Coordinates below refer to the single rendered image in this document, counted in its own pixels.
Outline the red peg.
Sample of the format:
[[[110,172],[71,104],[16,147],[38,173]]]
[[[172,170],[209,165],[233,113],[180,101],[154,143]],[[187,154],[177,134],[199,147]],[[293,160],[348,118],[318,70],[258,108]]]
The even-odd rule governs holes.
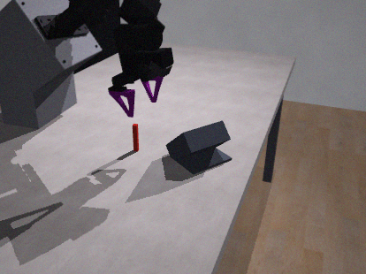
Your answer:
[[[139,150],[138,124],[133,124],[133,151]]]

